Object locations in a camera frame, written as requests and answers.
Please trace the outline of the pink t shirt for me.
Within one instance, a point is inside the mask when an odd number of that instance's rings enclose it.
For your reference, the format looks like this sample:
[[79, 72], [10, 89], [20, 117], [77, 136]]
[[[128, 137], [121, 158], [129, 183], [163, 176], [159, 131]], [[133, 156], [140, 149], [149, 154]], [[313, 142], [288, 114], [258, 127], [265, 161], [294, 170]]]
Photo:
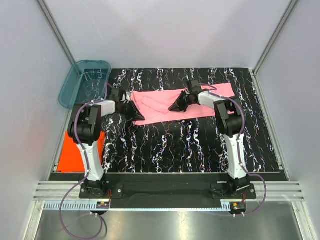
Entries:
[[170, 121], [182, 121], [196, 118], [214, 117], [215, 107], [222, 97], [232, 98], [235, 96], [230, 83], [208, 85], [200, 83], [202, 92], [198, 95], [198, 104], [190, 105], [186, 112], [170, 111], [168, 108], [176, 101], [182, 91], [187, 88], [160, 91], [133, 91], [131, 100], [134, 101], [144, 121], [135, 121], [137, 126], [156, 124]]

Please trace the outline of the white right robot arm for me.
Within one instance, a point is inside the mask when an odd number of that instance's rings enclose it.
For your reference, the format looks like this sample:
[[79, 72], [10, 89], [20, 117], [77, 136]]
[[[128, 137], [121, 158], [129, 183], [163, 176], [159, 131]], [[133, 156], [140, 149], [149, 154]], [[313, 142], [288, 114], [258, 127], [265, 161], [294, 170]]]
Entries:
[[228, 179], [220, 190], [214, 192], [223, 196], [239, 198], [250, 186], [250, 178], [244, 160], [245, 116], [236, 96], [226, 97], [208, 89], [201, 92], [183, 90], [168, 108], [170, 112], [186, 112], [191, 105], [206, 106], [214, 110], [216, 127], [226, 143], [228, 157]]

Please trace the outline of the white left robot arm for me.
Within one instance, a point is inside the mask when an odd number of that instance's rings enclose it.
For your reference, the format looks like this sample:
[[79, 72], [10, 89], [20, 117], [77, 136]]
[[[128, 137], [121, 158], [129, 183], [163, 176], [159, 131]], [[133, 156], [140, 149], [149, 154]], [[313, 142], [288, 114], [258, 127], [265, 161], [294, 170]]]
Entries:
[[102, 118], [113, 114], [123, 115], [132, 122], [145, 120], [134, 103], [133, 93], [113, 88], [106, 99], [74, 104], [67, 128], [67, 134], [79, 149], [84, 165], [84, 178], [79, 181], [81, 190], [97, 198], [108, 193], [98, 149]]

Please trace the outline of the teal plastic bin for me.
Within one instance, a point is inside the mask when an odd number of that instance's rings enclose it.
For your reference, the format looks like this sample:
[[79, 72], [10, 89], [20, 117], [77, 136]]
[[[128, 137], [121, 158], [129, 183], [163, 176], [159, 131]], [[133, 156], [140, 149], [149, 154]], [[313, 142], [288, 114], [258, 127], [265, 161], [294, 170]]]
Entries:
[[71, 110], [74, 104], [102, 99], [111, 70], [111, 65], [103, 60], [76, 62], [64, 81], [58, 102], [62, 107]]

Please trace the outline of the folded orange t shirt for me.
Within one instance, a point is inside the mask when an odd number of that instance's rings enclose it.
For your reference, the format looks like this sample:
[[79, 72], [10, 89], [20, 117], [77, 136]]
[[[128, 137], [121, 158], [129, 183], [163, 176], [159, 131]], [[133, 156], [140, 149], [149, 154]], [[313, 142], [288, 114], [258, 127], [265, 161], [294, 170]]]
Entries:
[[62, 153], [57, 166], [57, 171], [63, 174], [85, 172], [81, 152], [73, 139], [69, 137], [67, 131], [64, 134]]

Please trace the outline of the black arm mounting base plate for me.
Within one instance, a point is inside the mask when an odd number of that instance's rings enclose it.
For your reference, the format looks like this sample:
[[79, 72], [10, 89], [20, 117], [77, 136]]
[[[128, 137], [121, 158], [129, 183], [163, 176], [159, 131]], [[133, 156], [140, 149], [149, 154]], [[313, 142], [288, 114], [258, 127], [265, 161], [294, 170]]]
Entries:
[[111, 198], [116, 211], [214, 211], [229, 210], [225, 202], [257, 200], [264, 184], [251, 177], [249, 187], [231, 191], [225, 173], [107, 173], [105, 187], [111, 193], [94, 193], [78, 186], [80, 173], [52, 173], [46, 197], [59, 200], [71, 187], [68, 201], [102, 201]]

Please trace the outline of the left aluminium frame post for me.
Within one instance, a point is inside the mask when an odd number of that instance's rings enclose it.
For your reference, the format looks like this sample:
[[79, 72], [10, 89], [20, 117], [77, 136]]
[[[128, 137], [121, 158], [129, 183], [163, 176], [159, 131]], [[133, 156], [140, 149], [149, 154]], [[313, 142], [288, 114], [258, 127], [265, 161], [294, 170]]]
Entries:
[[59, 46], [61, 47], [65, 57], [67, 58], [68, 62], [71, 65], [74, 65], [76, 63], [75, 58], [73, 57], [60, 29], [58, 24], [56, 23], [53, 14], [50, 11], [50, 8], [48, 7], [45, 0], [36, 0], [36, 3], [42, 12], [45, 20], [47, 21], [53, 35], [55, 36]]

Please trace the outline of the aluminium frame post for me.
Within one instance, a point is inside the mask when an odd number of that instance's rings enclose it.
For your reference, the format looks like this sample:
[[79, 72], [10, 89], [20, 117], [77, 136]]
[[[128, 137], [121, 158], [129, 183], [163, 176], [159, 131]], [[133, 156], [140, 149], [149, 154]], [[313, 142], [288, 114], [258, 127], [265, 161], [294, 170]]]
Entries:
[[53, 35], [55, 36], [59, 46], [61, 47], [65, 57], [67, 58], [68, 62], [71, 65], [74, 65], [76, 63], [75, 58], [73, 57], [60, 29], [58, 24], [56, 23], [53, 14], [50, 11], [50, 8], [48, 7], [45, 0], [36, 0], [36, 3], [42, 12], [45, 20], [47, 21]]
[[281, 32], [285, 28], [287, 22], [289, 21], [292, 13], [294, 12], [295, 8], [297, 7], [299, 0], [290, 0], [285, 11], [283, 12], [276, 28], [274, 29], [269, 41], [267, 42], [261, 56], [259, 57], [255, 67], [252, 69], [252, 73], [257, 75], [259, 70], [261, 69], [263, 63], [267, 59], [270, 51], [272, 50], [274, 44], [276, 43], [278, 37], [280, 36]]

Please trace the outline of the aluminium rail crossbar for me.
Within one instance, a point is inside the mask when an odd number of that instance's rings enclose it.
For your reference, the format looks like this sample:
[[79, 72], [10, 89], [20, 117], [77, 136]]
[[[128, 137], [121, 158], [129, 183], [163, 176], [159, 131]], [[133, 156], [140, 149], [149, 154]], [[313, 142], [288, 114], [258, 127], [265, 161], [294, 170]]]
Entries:
[[[251, 186], [234, 194], [220, 195], [214, 192], [220, 190], [224, 182], [117, 182], [107, 183], [111, 191], [111, 198], [124, 199], [132, 195], [139, 196], [201, 196], [218, 200], [257, 200], [261, 201], [303, 201], [304, 195], [298, 182], [294, 181], [268, 181], [265, 184], [254, 181]], [[35, 201], [61, 200], [70, 188], [68, 200], [99, 199], [109, 195], [88, 194], [81, 190], [75, 181], [41, 181], [38, 183], [33, 199]]]

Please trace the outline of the right aluminium frame post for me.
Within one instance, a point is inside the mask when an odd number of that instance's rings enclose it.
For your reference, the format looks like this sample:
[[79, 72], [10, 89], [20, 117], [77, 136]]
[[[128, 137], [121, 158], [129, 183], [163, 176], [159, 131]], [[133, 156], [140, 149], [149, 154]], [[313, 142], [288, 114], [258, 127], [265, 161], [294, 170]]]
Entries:
[[259, 70], [261, 69], [263, 63], [267, 59], [270, 51], [272, 50], [274, 44], [276, 43], [278, 37], [280, 36], [281, 32], [285, 28], [287, 22], [289, 21], [292, 13], [294, 12], [295, 8], [297, 7], [299, 0], [290, 0], [285, 11], [283, 12], [276, 28], [274, 29], [269, 41], [267, 42], [261, 56], [259, 57], [255, 67], [252, 69], [252, 73], [257, 75]]

